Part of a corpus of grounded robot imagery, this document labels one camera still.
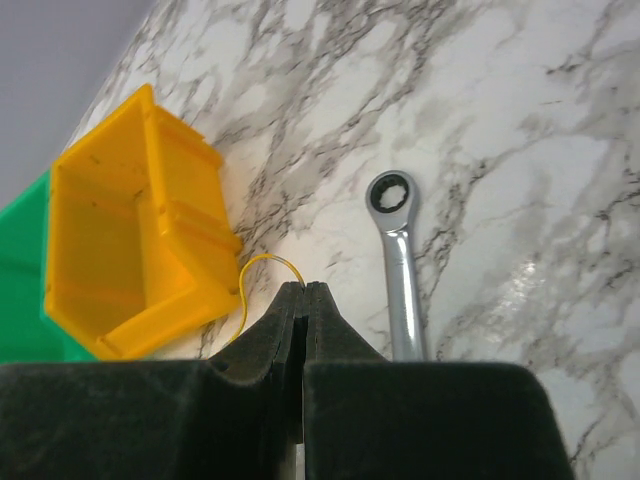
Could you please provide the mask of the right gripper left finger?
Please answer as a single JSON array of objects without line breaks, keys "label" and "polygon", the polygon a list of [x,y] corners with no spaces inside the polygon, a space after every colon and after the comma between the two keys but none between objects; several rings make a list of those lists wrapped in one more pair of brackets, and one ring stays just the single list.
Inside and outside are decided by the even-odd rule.
[{"label": "right gripper left finger", "polygon": [[283,284],[262,317],[216,354],[211,434],[216,479],[290,479],[302,438],[304,288]]}]

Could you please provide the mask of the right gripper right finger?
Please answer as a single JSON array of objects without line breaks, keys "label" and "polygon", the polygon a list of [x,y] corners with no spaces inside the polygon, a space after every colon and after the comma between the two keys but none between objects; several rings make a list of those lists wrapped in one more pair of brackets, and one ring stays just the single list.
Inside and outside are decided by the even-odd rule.
[{"label": "right gripper right finger", "polygon": [[375,408],[369,374],[384,358],[341,315],[327,284],[312,282],[301,304],[305,358],[302,429],[308,479],[373,475]]}]

